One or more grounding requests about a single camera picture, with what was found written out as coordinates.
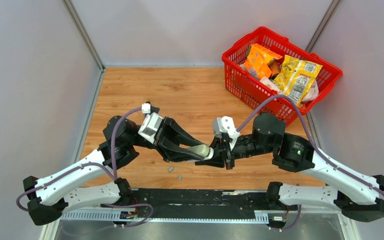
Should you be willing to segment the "aluminium slotted rail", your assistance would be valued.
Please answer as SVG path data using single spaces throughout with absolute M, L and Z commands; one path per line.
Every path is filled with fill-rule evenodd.
M 63 220 L 268 223 L 266 193 L 255 190 L 79 187 L 64 197 Z

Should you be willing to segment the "white bread package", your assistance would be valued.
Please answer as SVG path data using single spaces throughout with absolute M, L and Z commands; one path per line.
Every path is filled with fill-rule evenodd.
M 259 80 L 259 83 L 262 84 L 264 91 L 270 95 L 282 95 L 282 91 L 278 86 L 276 86 L 269 78 L 263 77 Z

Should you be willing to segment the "red plastic shopping basket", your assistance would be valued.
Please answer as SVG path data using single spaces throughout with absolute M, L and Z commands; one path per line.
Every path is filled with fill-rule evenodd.
M 240 38 L 221 56 L 224 63 L 226 89 L 252 109 L 256 109 L 264 100 L 273 96 L 265 91 L 263 85 L 259 83 L 259 79 L 250 75 L 243 67 L 247 57 L 247 50 L 252 44 L 260 44 L 282 55 L 283 58 L 276 62 L 280 66 L 280 71 L 285 55 L 323 65 L 308 94 L 298 107 L 299 112 L 296 112 L 293 106 L 283 98 L 272 100 L 261 109 L 263 112 L 275 115 L 279 120 L 284 121 L 286 125 L 293 123 L 298 116 L 307 114 L 316 103 L 328 95 L 343 74 L 338 67 L 322 59 L 317 54 L 309 53 L 291 43 L 287 37 L 261 26 Z M 273 81 L 277 75 L 275 74 L 269 79 Z

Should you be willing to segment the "yellow crisps bag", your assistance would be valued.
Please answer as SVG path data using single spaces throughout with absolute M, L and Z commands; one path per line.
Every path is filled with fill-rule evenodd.
M 322 70 L 323 65 L 312 61 L 300 60 L 296 70 L 290 77 L 287 90 L 282 92 L 288 96 L 298 107 L 301 106 L 303 98 L 309 93 L 316 77 Z

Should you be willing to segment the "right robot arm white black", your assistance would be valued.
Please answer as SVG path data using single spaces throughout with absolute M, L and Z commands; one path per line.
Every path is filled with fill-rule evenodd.
M 266 205 L 273 210 L 311 205 L 340 211 L 344 216 L 369 223 L 384 218 L 383 175 L 365 175 L 327 157 L 309 140 L 285 131 L 286 124 L 263 112 L 253 119 L 252 132 L 234 136 L 229 117 L 213 122 L 213 155 L 199 161 L 200 166 L 232 169 L 235 160 L 272 154 L 272 163 L 287 172 L 312 176 L 322 187 L 296 186 L 271 182 L 265 193 Z

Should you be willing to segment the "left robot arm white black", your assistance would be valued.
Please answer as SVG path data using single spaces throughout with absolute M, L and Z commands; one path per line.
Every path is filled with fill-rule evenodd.
M 47 177 L 23 180 L 26 211 L 37 226 L 63 214 L 93 205 L 131 207 L 128 181 L 117 171 L 139 156 L 136 147 L 157 151 L 166 162 L 201 162 L 213 149 L 195 139 L 170 117 L 145 115 L 141 125 L 126 116 L 114 116 L 103 130 L 105 141 L 86 157 Z

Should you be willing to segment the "orange carton box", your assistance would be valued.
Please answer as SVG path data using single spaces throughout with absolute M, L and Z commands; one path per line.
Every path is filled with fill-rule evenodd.
M 246 59 L 243 63 L 245 70 L 253 77 L 261 80 L 264 77 L 270 78 L 280 73 L 280 65 L 276 63 L 283 56 L 258 44 L 251 44 L 246 52 Z

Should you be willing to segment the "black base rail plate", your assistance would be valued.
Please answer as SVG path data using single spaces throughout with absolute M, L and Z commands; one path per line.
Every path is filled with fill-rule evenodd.
M 150 204 L 152 218 L 253 219 L 255 211 L 285 212 L 280 202 L 268 202 L 264 190 L 137 188 L 123 205 Z

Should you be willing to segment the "grey white stapler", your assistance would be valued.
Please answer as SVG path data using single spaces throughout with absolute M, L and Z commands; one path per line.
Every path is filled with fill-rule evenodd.
M 203 161 L 209 160 L 214 155 L 214 149 L 206 144 L 190 146 L 187 148 L 189 151 L 203 157 Z

